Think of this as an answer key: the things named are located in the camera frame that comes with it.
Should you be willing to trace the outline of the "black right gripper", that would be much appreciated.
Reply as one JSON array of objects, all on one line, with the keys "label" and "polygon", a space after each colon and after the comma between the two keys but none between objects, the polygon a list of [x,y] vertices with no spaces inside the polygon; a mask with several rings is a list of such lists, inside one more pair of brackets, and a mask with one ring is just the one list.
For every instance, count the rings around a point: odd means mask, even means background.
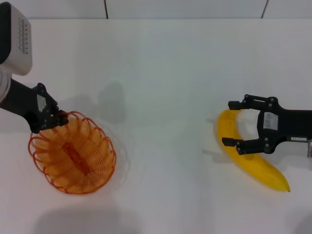
[{"label": "black right gripper", "polygon": [[239,155],[272,154],[282,142],[307,143],[312,139],[311,110],[284,109],[275,97],[248,94],[241,102],[229,101],[228,106],[230,110],[260,110],[257,120],[258,139],[221,139],[224,146],[235,147]]}]

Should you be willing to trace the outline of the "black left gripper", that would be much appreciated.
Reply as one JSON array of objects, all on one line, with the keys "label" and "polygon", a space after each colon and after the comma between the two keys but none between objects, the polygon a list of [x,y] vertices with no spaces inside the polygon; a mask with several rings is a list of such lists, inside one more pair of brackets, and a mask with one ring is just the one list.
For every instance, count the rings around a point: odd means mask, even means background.
[{"label": "black left gripper", "polygon": [[30,121],[32,133],[66,125],[69,120],[42,83],[30,88],[14,79],[0,107]]}]

